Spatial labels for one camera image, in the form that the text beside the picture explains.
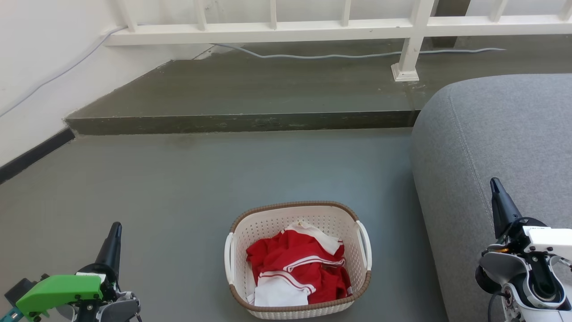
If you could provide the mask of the cream plastic laundry basket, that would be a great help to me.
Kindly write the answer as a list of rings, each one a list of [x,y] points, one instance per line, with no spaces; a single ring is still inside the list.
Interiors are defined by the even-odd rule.
[[[255,290],[247,249],[256,241],[271,238],[292,223],[305,222],[345,245],[345,269],[353,293],[340,300],[302,306],[254,306],[247,298]],[[353,210],[333,201],[302,201],[270,204],[243,213],[235,220],[224,246],[224,265],[231,295],[250,314],[268,320],[314,318],[349,308],[370,284],[372,249],[365,226]]]

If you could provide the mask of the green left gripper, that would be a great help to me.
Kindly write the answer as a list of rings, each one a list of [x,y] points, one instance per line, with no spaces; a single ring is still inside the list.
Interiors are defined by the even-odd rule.
[[[73,322],[100,322],[105,306],[116,302],[120,273],[122,224],[114,222],[96,257],[74,275],[42,275],[41,281],[21,279],[4,297],[12,308],[5,322],[40,322],[49,310],[71,306]]]

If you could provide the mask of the red and white garment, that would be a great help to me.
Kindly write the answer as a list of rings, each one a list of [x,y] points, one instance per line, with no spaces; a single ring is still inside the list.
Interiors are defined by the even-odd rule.
[[[251,305],[314,305],[353,293],[343,241],[305,222],[256,241],[246,253],[256,284]]]

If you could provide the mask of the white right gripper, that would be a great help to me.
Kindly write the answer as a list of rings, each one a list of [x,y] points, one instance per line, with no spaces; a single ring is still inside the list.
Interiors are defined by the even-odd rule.
[[[524,255],[538,253],[562,260],[572,260],[572,229],[555,229],[521,213],[499,178],[490,179],[492,215],[497,243],[489,251]]]

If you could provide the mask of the black skirting board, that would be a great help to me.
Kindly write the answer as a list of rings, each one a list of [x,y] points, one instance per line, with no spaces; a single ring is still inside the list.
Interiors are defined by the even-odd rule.
[[[74,135],[74,132],[67,127],[64,130],[59,131],[56,135],[52,136],[48,140],[37,145],[33,149],[30,149],[29,151],[16,157],[16,159],[6,163],[0,167],[0,185],[12,179],[19,173],[22,173],[22,171],[26,168],[30,167],[37,161],[41,160],[43,157],[49,155],[65,144],[68,144],[70,141],[73,141],[75,138],[76,136]]]

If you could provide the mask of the white wooden railing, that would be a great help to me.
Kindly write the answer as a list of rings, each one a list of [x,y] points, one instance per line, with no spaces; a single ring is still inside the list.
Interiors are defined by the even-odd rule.
[[[495,0],[486,16],[431,15],[435,0],[415,0],[408,18],[351,20],[351,0],[345,0],[342,16],[334,21],[277,19],[277,0],[269,0],[269,22],[209,24],[203,0],[194,0],[196,24],[138,25],[126,0],[117,0],[125,27],[104,37],[107,46],[183,45],[230,43],[345,41],[358,39],[404,39],[399,61],[391,66],[396,82],[417,82],[417,59],[427,37],[486,35],[572,34],[572,0],[556,14],[507,16],[509,0]]]

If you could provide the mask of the grey fabric sofa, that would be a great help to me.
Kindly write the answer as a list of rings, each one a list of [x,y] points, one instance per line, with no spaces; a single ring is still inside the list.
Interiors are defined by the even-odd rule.
[[[412,130],[413,179],[449,322],[487,322],[475,281],[495,241],[490,179],[523,216],[572,229],[572,74],[456,82]]]

